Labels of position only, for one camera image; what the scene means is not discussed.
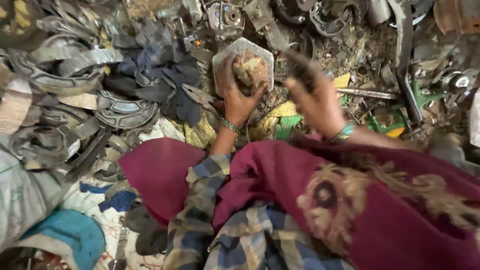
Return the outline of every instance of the green bangle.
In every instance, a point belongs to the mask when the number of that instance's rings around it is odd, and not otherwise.
[[[340,145],[343,144],[348,138],[350,138],[350,135],[353,133],[353,128],[355,125],[351,123],[347,123],[342,130],[338,132],[335,137],[331,138],[328,142],[333,145]]]
[[[235,131],[236,133],[240,134],[240,129],[236,125],[230,123],[227,119],[220,117],[220,123],[222,123],[222,125],[226,126],[227,128]]]

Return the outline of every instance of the person's left hand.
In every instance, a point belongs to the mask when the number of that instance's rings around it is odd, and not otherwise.
[[[242,127],[247,122],[250,114],[257,106],[269,86],[269,82],[260,82],[253,85],[251,95],[244,96],[235,82],[232,71],[233,60],[236,56],[231,55],[217,67],[215,79],[217,85],[223,91],[225,99],[225,119],[237,127]]]

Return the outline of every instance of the hand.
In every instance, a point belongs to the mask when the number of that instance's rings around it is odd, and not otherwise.
[[[312,80],[308,93],[305,84],[293,77],[287,78],[285,86],[293,96],[297,111],[305,116],[307,123],[328,138],[335,137],[347,121],[336,98],[333,82],[324,76],[317,67],[302,55],[288,51],[283,52],[289,60],[305,68],[305,74]]]
[[[225,99],[225,119],[230,123],[241,127],[247,122],[250,114],[257,106],[269,86],[269,82],[261,82],[253,85],[251,95],[244,96],[235,82],[232,71],[235,56],[227,57],[217,68],[215,78],[217,85],[223,90]]]

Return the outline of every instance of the plaid shirt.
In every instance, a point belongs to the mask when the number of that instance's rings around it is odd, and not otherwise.
[[[215,155],[189,168],[190,192],[168,225],[163,269],[353,269],[340,259],[320,258],[293,218],[269,202],[237,211],[214,237],[216,191],[230,173],[230,160]]]

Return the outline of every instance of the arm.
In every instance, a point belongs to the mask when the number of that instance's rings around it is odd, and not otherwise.
[[[248,120],[268,84],[252,89],[253,95],[245,97],[233,78],[233,57],[227,58],[216,70],[218,85],[224,90],[225,118],[241,127]],[[220,126],[210,157],[190,168],[187,182],[190,192],[185,200],[185,209],[168,224],[167,254],[163,269],[203,269],[208,257],[207,248],[213,240],[212,217],[216,192],[230,174],[230,152],[238,134]]]
[[[297,111],[305,116],[308,124],[327,138],[336,136],[347,120],[338,105],[335,85],[301,55],[292,52],[287,52],[286,55],[289,59],[305,66],[306,73],[312,79],[311,93],[307,92],[305,85],[295,78],[291,77],[285,81],[297,105]],[[363,127],[355,127],[345,143],[417,150],[415,146],[402,140],[392,139]]]
[[[210,156],[190,168],[190,192],[185,209],[168,224],[167,253],[163,269],[202,269],[214,237],[212,217],[216,192],[230,173],[230,155]]]

